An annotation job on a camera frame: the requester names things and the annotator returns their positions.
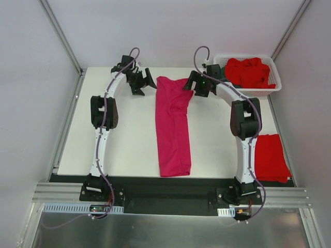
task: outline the magenta fabric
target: magenta fabric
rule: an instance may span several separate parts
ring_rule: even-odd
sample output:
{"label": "magenta fabric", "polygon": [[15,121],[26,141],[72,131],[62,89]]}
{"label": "magenta fabric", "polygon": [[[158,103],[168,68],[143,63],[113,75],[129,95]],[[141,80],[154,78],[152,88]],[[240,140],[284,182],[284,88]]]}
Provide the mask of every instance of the magenta fabric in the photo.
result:
{"label": "magenta fabric", "polygon": [[187,176],[191,151],[187,107],[192,90],[182,90],[187,79],[157,78],[155,124],[161,177]]}

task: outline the plastic basket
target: plastic basket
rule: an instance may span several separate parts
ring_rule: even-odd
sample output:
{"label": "plastic basket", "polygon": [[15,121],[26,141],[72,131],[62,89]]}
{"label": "plastic basket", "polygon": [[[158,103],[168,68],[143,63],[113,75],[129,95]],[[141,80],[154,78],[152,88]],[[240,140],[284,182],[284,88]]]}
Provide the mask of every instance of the plastic basket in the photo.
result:
{"label": "plastic basket", "polygon": [[236,58],[238,60],[244,60],[247,58],[261,58],[263,64],[268,65],[270,68],[270,74],[268,84],[276,84],[275,89],[237,89],[241,93],[248,97],[266,97],[274,91],[281,89],[280,77],[274,61],[268,56],[254,56],[254,55],[216,55],[214,57],[214,64],[219,64],[222,67],[227,65],[230,58]]}

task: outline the red cloth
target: red cloth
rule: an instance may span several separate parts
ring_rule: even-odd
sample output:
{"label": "red cloth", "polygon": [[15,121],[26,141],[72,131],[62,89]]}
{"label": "red cloth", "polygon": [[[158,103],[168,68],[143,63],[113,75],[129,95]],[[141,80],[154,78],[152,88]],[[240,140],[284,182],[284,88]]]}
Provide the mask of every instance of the red cloth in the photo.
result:
{"label": "red cloth", "polygon": [[230,58],[225,66],[226,78],[242,88],[274,89],[275,84],[268,85],[270,68],[260,58],[239,61]]}
{"label": "red cloth", "polygon": [[259,135],[255,147],[255,174],[261,181],[287,182],[291,173],[286,166],[278,134]]}
{"label": "red cloth", "polygon": [[187,79],[157,78],[155,124],[161,177],[191,172],[187,107],[193,91],[183,90]]}

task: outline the wall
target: wall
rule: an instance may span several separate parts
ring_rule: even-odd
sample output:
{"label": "wall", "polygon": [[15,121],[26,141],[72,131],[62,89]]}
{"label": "wall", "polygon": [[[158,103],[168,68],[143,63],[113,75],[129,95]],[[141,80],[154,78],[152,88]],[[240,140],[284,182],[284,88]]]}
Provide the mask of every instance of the wall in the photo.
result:
{"label": "wall", "polygon": [[272,95],[299,187],[310,189],[314,211],[331,244],[331,1],[315,0],[279,57],[283,88]]}
{"label": "wall", "polygon": [[136,46],[150,67],[192,67],[203,44],[212,55],[271,55],[301,2],[49,0],[83,68],[113,66]]}
{"label": "wall", "polygon": [[0,2],[0,246],[16,247],[77,73],[37,0]]}

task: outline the red fabric in basket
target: red fabric in basket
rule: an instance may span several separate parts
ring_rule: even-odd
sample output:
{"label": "red fabric in basket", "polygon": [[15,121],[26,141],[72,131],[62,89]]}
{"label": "red fabric in basket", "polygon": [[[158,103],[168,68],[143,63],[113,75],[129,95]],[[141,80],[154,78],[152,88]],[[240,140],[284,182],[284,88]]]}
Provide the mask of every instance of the red fabric in basket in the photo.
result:
{"label": "red fabric in basket", "polygon": [[275,84],[268,85],[270,68],[260,58],[239,61],[230,58],[225,66],[225,76],[233,84],[242,88],[274,89]]}
{"label": "red fabric in basket", "polygon": [[155,125],[161,177],[191,173],[187,107],[192,90],[183,90],[187,79],[157,78]]}
{"label": "red fabric in basket", "polygon": [[255,147],[255,174],[261,181],[287,182],[291,173],[286,166],[278,134],[259,135]]}

